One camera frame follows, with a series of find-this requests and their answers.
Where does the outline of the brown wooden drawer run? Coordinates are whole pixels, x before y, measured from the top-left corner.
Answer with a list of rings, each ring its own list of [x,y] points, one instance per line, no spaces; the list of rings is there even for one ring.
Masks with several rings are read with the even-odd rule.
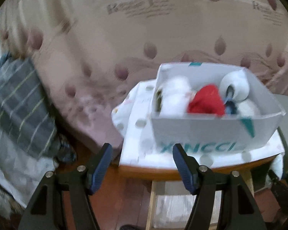
[[[146,229],[184,229],[194,201],[181,181],[153,181]]]

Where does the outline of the red knitted garment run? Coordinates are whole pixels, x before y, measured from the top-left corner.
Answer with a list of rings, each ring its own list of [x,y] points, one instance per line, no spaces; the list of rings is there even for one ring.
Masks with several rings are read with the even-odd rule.
[[[210,84],[198,90],[187,106],[187,113],[224,116],[225,106],[217,86]]]

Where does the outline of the light blue white underwear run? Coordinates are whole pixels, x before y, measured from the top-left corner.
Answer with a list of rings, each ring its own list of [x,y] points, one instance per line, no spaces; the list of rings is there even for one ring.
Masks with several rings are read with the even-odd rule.
[[[258,106],[249,99],[250,84],[244,70],[234,71],[226,74],[219,85],[221,98],[232,98],[237,106],[237,115],[252,117],[260,115]]]

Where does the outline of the white garment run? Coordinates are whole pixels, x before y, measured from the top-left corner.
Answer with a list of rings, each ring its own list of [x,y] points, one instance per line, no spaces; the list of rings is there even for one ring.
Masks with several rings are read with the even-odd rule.
[[[186,76],[157,78],[156,111],[160,117],[183,117],[190,103],[192,87]]]

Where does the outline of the grey plaid blanket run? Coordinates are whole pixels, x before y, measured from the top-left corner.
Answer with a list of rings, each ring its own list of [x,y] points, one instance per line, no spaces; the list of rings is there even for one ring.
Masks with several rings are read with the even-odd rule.
[[[59,151],[55,118],[31,58],[0,58],[0,127],[33,158]]]

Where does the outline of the white XINCCI shoe box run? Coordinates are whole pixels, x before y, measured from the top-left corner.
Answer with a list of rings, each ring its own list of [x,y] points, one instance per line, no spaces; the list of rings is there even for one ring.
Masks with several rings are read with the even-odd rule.
[[[155,90],[177,76],[187,78],[195,90],[209,84],[218,86],[224,76],[232,72],[240,72],[246,77],[250,87],[248,99],[259,108],[259,115],[164,116],[158,112],[157,96],[154,95],[151,101],[151,123],[156,145],[162,152],[169,152],[176,143],[195,153],[242,152],[266,145],[286,112],[257,77],[243,67],[200,62],[164,63],[159,67]]]

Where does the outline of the white dotted cover cloth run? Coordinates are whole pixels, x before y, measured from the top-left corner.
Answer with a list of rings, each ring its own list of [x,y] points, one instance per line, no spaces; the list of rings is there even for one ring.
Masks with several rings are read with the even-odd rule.
[[[129,92],[122,104],[112,111],[112,120],[124,136],[120,165],[133,168],[175,170],[171,144],[157,147],[149,118],[149,106],[156,85],[155,80],[141,81]],[[285,149],[276,131],[267,144],[259,149],[233,154],[204,153],[201,144],[187,146],[185,151],[200,165],[223,168],[243,165],[276,156],[282,165]]]

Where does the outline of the beige leaf pattern mattress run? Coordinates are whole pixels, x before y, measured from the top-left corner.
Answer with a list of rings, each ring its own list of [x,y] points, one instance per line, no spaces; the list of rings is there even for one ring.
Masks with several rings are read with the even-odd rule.
[[[121,147],[111,111],[165,62],[246,67],[288,96],[280,0],[6,0],[0,44],[32,57],[69,132],[92,151]]]

